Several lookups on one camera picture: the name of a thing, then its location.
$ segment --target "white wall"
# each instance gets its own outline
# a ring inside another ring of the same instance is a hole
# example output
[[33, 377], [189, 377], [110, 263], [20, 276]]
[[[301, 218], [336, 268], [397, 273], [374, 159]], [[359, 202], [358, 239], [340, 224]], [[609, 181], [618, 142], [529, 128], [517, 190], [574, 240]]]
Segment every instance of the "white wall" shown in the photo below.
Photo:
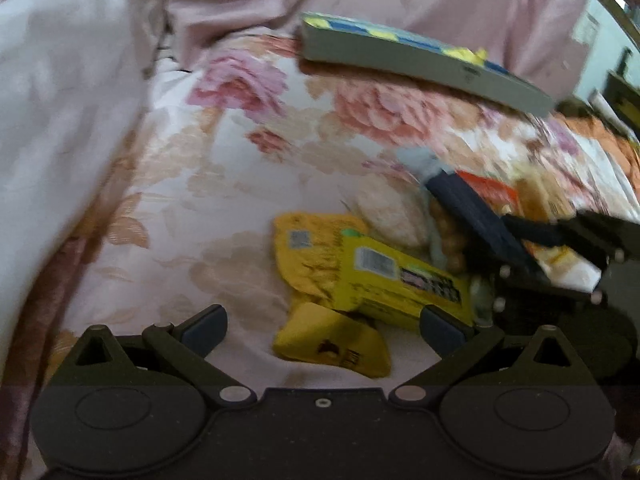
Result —
[[593, 43], [580, 82], [574, 90], [575, 96], [586, 101], [594, 88], [602, 92], [607, 82], [607, 72], [617, 68], [626, 46], [633, 51], [627, 64], [626, 79], [640, 86], [640, 52], [598, 0], [587, 1], [573, 36], [577, 41]]

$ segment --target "bed sheet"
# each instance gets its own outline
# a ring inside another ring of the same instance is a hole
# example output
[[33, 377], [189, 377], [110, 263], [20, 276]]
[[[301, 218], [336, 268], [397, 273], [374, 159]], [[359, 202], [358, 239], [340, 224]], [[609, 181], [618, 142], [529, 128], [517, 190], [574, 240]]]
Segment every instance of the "bed sheet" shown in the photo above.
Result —
[[[281, 36], [233, 38], [190, 73], [165, 42], [149, 109], [76, 231], [84, 266], [47, 376], [91, 324], [139, 333], [211, 303], [227, 309], [229, 330], [207, 360], [258, 394], [268, 386], [389, 391], [433, 365], [438, 357], [418, 335], [389, 326], [380, 330], [392, 372], [382, 379], [283, 361], [271, 351], [290, 295], [274, 262], [273, 218], [346, 212], [358, 178], [393, 161], [398, 146], [430, 146], [454, 167], [507, 181], [534, 158], [574, 205], [640, 218], [615, 161], [564, 124], [550, 118], [536, 128], [469, 95], [311, 64], [298, 49]], [[556, 276], [583, 288], [597, 279], [587, 263]], [[31, 440], [24, 466], [25, 479], [44, 471]]]

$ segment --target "yellow box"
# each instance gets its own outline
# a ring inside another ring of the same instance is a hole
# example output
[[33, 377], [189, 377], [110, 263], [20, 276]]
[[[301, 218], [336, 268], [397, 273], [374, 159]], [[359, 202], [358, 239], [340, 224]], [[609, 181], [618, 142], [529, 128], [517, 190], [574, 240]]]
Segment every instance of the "yellow box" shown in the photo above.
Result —
[[466, 280], [353, 230], [343, 231], [336, 310], [357, 310], [418, 332], [420, 312], [427, 304], [473, 326]]

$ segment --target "qr code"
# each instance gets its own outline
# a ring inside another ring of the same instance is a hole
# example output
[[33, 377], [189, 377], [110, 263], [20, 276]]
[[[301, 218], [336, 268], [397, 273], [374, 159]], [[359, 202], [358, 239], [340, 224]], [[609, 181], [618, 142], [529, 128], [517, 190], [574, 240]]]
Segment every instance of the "qr code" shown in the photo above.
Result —
[[289, 247], [291, 249], [308, 249], [312, 246], [309, 231], [289, 231]]
[[396, 279], [396, 261], [366, 247], [356, 250], [356, 270], [368, 270], [390, 280]]

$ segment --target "orange cloth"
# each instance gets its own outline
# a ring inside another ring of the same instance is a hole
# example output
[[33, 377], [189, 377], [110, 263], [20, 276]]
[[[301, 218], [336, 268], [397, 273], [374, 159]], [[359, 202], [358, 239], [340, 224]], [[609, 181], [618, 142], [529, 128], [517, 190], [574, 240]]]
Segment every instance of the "orange cloth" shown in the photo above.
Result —
[[629, 179], [631, 187], [636, 192], [636, 197], [640, 200], [640, 160], [628, 140], [612, 134], [596, 117], [571, 118], [561, 114], [554, 115], [572, 132], [588, 139], [597, 140], [602, 149], [620, 165], [623, 173]]

